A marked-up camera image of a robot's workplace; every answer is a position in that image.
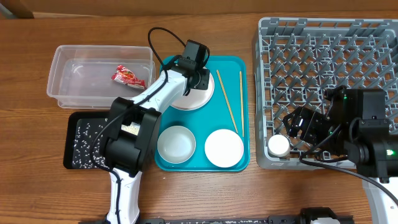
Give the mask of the white paper cup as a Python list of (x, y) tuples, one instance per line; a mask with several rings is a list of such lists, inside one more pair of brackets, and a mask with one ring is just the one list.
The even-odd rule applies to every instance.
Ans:
[(267, 147), (268, 153), (274, 157), (285, 157), (290, 152), (289, 140), (281, 134), (271, 136), (268, 140)]

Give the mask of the grey bowl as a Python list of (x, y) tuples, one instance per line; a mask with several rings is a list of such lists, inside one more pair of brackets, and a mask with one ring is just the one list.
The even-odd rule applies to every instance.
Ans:
[(160, 134), (157, 150), (163, 160), (181, 164), (193, 156), (196, 145), (196, 139), (188, 128), (171, 126)]

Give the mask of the small white plate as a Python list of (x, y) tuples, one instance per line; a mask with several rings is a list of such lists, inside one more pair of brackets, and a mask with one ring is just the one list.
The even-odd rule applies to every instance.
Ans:
[(243, 141), (232, 130), (216, 130), (205, 141), (205, 155), (217, 167), (229, 168), (235, 166), (242, 159), (243, 154)]

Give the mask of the red snack wrapper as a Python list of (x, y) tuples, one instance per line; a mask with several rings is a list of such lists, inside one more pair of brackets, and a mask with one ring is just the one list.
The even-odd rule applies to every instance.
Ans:
[(136, 75), (123, 65), (118, 65), (115, 73), (111, 77), (112, 80), (133, 88), (146, 89), (145, 80), (138, 79)]

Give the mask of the pile of rice grains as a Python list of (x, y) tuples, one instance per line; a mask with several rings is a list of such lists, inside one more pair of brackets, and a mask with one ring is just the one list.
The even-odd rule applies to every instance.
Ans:
[(73, 141), (72, 168), (94, 169), (90, 157), (90, 146), (98, 133), (106, 125), (106, 118), (79, 119), (76, 124), (75, 140)]

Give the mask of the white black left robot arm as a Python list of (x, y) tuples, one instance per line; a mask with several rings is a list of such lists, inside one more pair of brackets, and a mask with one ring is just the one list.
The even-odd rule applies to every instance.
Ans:
[(207, 90), (210, 71), (184, 65), (180, 56), (163, 67), (159, 78), (130, 100), (116, 98), (99, 133), (99, 152), (111, 178), (111, 204), (105, 223), (136, 223), (142, 172), (156, 148), (162, 114), (190, 90)]

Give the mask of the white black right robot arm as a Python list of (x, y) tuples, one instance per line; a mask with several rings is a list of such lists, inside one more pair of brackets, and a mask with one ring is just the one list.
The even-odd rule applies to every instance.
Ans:
[(311, 144), (299, 161), (362, 179), (374, 223), (397, 223), (397, 135), (389, 132), (385, 93), (327, 89), (325, 114), (304, 106), (284, 116), (290, 137)]

